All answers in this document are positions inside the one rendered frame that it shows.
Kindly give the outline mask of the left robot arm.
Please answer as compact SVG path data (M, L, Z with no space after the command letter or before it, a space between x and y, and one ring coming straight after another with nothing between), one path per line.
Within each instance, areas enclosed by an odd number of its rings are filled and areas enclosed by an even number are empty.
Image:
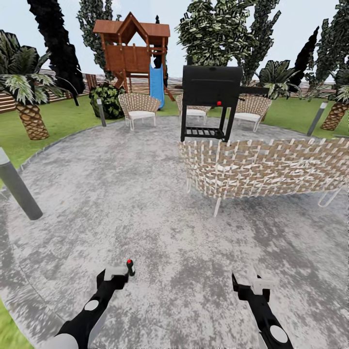
M123 275L124 274L124 275ZM42 349L88 349L104 325L107 305L115 290L128 282L129 268L108 267L96 279L97 292L81 313L63 324L61 330Z

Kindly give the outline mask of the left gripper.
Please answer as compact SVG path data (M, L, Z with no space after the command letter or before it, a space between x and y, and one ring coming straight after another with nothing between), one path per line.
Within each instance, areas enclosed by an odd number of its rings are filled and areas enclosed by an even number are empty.
M124 285L128 282L129 273L124 275L115 275L111 281L104 281L105 271L103 270L96 279L97 289L106 288L111 292L111 295L115 290L122 290Z

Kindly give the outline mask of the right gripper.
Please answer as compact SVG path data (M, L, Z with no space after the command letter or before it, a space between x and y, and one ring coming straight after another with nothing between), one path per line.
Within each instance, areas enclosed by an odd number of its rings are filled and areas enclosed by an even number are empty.
M268 304L270 298L270 290L263 289L262 295L255 295L251 290L251 286L239 285L236 281L234 274L232 274L232 283L233 290L238 292L238 297L240 300L248 301L251 310L254 312L254 309L258 306L267 306L270 309Z

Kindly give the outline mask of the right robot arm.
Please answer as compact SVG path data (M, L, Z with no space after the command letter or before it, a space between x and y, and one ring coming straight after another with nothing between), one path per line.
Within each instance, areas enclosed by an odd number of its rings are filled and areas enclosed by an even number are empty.
M251 282L252 286L239 285L232 274L233 290L238 292L240 300L248 301L261 331L258 333L260 349L293 349L286 332L272 314L268 304L270 289L278 287L277 281L252 278Z

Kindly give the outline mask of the pesticide atomizer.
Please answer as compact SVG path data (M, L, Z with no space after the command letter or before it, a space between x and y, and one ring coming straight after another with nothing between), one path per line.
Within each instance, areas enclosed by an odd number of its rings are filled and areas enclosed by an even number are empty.
M130 260L129 262L126 263L126 265L127 265L127 268L129 268L129 275L133 276L135 274L133 261Z

